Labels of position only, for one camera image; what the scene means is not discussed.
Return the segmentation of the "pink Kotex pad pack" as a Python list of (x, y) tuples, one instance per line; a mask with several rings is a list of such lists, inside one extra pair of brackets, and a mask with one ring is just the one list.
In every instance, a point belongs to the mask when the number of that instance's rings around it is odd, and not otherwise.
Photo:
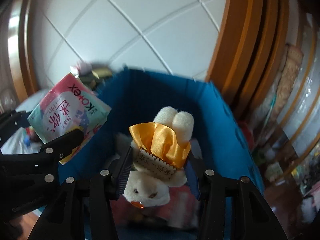
[(28, 116), (29, 124), (46, 144), (74, 129), (84, 133), (84, 141), (70, 156), (70, 161), (107, 122), (111, 107), (102, 102), (71, 73), (63, 77)]

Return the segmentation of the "white bear plush orange ribbon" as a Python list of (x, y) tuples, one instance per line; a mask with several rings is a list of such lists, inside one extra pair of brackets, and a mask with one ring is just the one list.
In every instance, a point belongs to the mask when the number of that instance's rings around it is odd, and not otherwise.
[(170, 106), (152, 122), (129, 127), (133, 170), (123, 193), (133, 206), (162, 206), (170, 201), (169, 189), (187, 182), (184, 165), (191, 151), (194, 117)]

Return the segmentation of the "blue striped bed sheet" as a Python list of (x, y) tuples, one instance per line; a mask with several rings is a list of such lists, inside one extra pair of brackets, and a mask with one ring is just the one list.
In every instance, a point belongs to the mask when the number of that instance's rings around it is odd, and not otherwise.
[[(42, 100), (42, 98), (50, 91), (49, 88), (39, 90), (26, 100), (24, 100), (16, 110), (30, 112), (32, 111)], [(24, 137), (26, 136), (26, 130), (23, 127), (17, 129), (17, 131), (5, 142), (1, 147), (3, 154), (31, 154), (37, 153), (42, 145), (42, 142), (31, 142), (29, 146), (24, 143)]]

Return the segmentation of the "black cabinet box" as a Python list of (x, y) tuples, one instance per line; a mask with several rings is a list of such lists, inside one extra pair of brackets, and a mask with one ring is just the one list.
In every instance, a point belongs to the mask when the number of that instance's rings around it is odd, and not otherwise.
[(105, 87), (108, 77), (104, 79), (97, 79), (96, 77), (92, 76), (81, 76), (79, 80), (94, 94), (100, 94), (103, 88)]

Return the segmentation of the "blue plastic storage crate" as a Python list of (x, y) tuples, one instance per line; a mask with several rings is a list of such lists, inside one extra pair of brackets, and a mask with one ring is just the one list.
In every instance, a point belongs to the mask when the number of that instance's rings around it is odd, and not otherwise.
[(187, 164), (192, 153), (219, 174), (247, 175), (264, 190), (245, 137), (214, 86), (126, 70), (99, 98), (112, 106), (110, 118), (66, 174), (87, 178), (133, 149), (124, 199), (113, 204), (121, 239), (195, 239), (199, 192)]

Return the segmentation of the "pink tissue box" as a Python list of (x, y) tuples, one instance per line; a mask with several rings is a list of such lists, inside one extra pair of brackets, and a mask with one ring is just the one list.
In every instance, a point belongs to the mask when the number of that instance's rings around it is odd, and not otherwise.
[(87, 75), (92, 71), (92, 65), (88, 62), (80, 61), (73, 66), (70, 66), (70, 72), (74, 76)]

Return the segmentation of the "yellow sticky note pad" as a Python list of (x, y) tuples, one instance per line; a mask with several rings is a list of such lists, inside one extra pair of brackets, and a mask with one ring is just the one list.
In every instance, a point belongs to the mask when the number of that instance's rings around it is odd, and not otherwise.
[(92, 74), (97, 79), (106, 79), (113, 75), (112, 71), (107, 67), (94, 68), (92, 69)]

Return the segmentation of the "wooden headboard frame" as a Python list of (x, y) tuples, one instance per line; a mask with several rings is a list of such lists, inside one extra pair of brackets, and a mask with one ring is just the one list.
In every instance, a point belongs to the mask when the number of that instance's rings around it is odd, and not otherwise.
[(19, 101), (83, 62), (212, 81), (242, 116), (271, 87), (288, 21), (289, 0), (12, 0), (3, 57)]

